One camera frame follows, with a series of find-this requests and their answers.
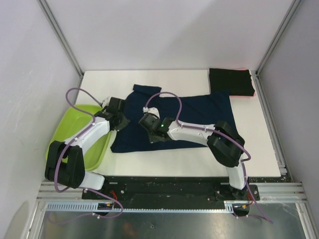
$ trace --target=black cloth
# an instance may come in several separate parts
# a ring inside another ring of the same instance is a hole
[[[167,141],[151,144],[147,131],[138,123],[143,117],[147,100],[161,91],[160,87],[134,85],[133,92],[126,98],[123,113],[130,123],[117,132],[111,146],[114,153],[153,151],[175,148],[204,147],[188,141]],[[236,131],[235,120],[230,106],[228,91],[215,92],[205,96],[181,97],[182,111],[179,119],[188,123],[213,124],[219,120],[228,122]],[[160,118],[176,118],[179,102],[175,97],[154,97],[148,105],[156,107]]]
[[[248,70],[209,69],[211,92],[229,90],[231,96],[254,96],[255,90],[251,83]]]

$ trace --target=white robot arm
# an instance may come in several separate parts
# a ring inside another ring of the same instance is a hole
[[[199,125],[179,121],[179,124],[177,124],[175,119],[165,118],[163,121],[160,120],[156,108],[144,108],[144,113],[140,125],[148,131],[151,143],[185,140],[208,146],[216,160],[226,167],[230,186],[238,190],[245,187],[244,171],[240,163],[242,151],[230,141],[212,132],[212,130],[221,131],[243,146],[245,143],[243,138],[233,132],[227,123]]]
[[[124,100],[118,98],[106,98],[103,101],[103,109],[94,115],[95,122],[88,124],[92,124],[92,127],[81,136],[77,137],[79,132],[84,131],[88,125],[63,142],[52,142],[48,152],[45,178],[54,181],[58,158],[66,145],[74,140],[63,155],[63,158],[68,157],[68,161],[61,163],[58,171],[58,183],[71,188],[82,187],[100,190],[104,183],[104,176],[85,171],[84,155],[99,138],[111,130],[119,131],[129,123],[129,120],[122,113],[124,103]]]

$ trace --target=white wall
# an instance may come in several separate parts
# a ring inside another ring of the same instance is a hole
[[[84,70],[256,69],[292,0],[48,0]]]
[[[0,7],[0,238],[21,236],[44,152],[79,79],[35,0]]]
[[[296,181],[319,225],[319,1],[307,0],[266,68],[262,84]]]

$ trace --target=white table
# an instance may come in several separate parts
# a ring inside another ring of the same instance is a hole
[[[207,70],[87,71],[81,88],[102,101],[107,96],[125,99],[134,84],[160,86],[162,91],[180,97],[207,95],[210,91]],[[76,103],[95,104],[83,92],[79,93]],[[252,155],[245,163],[248,176],[279,177],[258,95],[231,97],[231,106],[237,130]],[[225,167],[215,160],[208,148],[112,153],[110,146],[115,136],[113,132],[104,159],[94,172],[119,176],[227,176]]]

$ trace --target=navy blue shirt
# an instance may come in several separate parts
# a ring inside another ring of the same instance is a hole
[[[204,147],[202,144],[188,141],[166,141],[150,143],[147,131],[139,125],[143,117],[143,107],[147,100],[161,91],[161,87],[134,85],[133,92],[126,98],[124,115],[130,123],[117,132],[115,141],[111,146],[114,153],[127,153],[136,151],[153,151],[176,148]],[[229,100],[229,91],[213,92],[210,95],[180,97],[182,111],[179,120],[196,124],[215,124],[219,120],[226,121],[236,130],[235,120]],[[176,118],[179,102],[175,97],[154,97],[148,108],[156,107],[159,116]]]

